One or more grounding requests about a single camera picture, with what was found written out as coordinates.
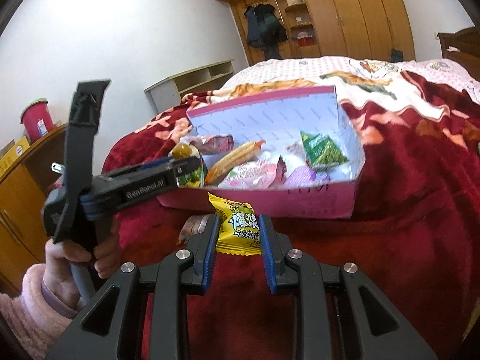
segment yellow box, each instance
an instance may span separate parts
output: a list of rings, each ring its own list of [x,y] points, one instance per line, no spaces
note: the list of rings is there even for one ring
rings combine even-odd
[[[6,154],[0,159],[0,176],[30,147],[27,137],[22,137]]]

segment pink fleece sleeve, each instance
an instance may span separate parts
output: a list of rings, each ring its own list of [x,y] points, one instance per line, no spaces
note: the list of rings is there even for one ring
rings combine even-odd
[[[42,296],[44,264],[33,265],[23,277],[22,294],[0,294],[0,311],[15,336],[34,360],[42,360],[67,328],[70,319],[54,311]]]

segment floral blanket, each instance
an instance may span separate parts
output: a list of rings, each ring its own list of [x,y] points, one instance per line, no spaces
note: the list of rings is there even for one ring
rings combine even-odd
[[[449,357],[480,296],[480,106],[466,83],[433,83],[398,65],[351,60],[350,67],[338,68],[342,59],[305,74],[296,63],[295,74],[232,81],[220,91],[186,96],[121,139],[104,171],[167,155],[190,130],[189,108],[282,87],[334,84],[366,154],[353,216],[274,218],[275,228],[321,262],[358,263],[439,358]],[[176,250],[192,214],[155,199],[123,211],[124,258],[159,262]],[[188,312],[192,359],[291,356],[291,300],[269,294],[260,256],[217,256],[210,292],[189,298]]]

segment yellow snack packet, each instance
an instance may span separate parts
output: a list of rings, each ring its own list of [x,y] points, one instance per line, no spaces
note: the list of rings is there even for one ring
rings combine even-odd
[[[239,203],[208,194],[220,217],[217,252],[253,256],[261,254],[260,229],[254,209],[248,203]]]

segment hand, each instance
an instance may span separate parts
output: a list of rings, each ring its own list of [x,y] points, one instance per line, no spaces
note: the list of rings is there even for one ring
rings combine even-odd
[[[119,223],[113,220],[111,235],[94,249],[95,269],[102,279],[109,278],[120,267],[122,249],[117,234]],[[92,255],[71,240],[54,244],[50,239],[45,244],[46,268],[43,282],[46,287],[66,306],[74,309],[80,293],[71,275],[70,262],[88,263]]]

